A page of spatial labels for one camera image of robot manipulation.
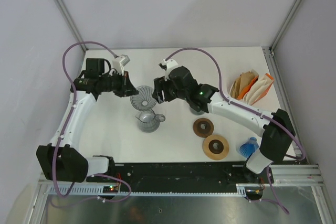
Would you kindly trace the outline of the clear grey glass dripper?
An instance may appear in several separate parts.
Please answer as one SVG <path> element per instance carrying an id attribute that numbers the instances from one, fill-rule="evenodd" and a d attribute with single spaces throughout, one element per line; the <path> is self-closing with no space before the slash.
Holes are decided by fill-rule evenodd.
<path id="1" fill-rule="evenodd" d="M 157 104 L 152 97 L 154 89 L 150 86 L 138 86 L 138 94 L 130 97 L 131 105 L 138 111 L 146 111 L 154 108 Z"/>

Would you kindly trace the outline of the glass server with handle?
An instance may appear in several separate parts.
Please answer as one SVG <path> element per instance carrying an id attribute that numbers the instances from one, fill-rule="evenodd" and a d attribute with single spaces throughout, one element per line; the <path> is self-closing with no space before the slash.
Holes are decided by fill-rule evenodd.
<path id="1" fill-rule="evenodd" d="M 140 111 L 135 118 L 138 129 L 144 133 L 156 131 L 160 124 L 166 120 L 165 115 L 156 114 L 153 110 Z"/>

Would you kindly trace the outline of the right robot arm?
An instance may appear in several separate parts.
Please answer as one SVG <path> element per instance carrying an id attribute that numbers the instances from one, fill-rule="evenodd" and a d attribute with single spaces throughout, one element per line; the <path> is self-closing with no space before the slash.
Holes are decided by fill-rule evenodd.
<path id="1" fill-rule="evenodd" d="M 292 123 L 286 111 L 256 110 L 230 99 L 214 86 L 197 83 L 184 66 L 160 64 L 160 68 L 165 75 L 154 79 L 152 94 L 158 103 L 181 99 L 197 112 L 223 116 L 261 137 L 259 149 L 248 157 L 246 167 L 242 169 L 245 181 L 254 183 L 267 166 L 283 160 L 293 138 Z"/>

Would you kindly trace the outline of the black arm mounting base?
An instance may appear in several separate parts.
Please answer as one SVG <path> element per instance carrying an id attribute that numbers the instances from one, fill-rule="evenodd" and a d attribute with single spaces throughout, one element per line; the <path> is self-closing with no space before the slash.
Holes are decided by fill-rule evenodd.
<path id="1" fill-rule="evenodd" d="M 258 175 L 239 162 L 114 163 L 106 172 L 120 174 L 134 193 L 235 193 L 237 184 L 273 183 L 271 169 Z"/>

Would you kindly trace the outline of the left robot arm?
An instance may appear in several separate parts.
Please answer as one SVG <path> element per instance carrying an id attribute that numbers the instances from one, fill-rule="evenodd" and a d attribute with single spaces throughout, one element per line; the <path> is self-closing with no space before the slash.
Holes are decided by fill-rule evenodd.
<path id="1" fill-rule="evenodd" d="M 86 68 L 73 80 L 70 99 L 55 135 L 47 145 L 40 145 L 36 155 L 48 180 L 84 182 L 88 176 L 98 174 L 105 182 L 115 178 L 112 157 L 95 155 L 84 157 L 79 152 L 79 141 L 85 121 L 99 95 L 113 92 L 118 97 L 138 93 L 124 66 L 130 61 L 120 55 L 109 62 L 103 58 L 88 58 Z"/>

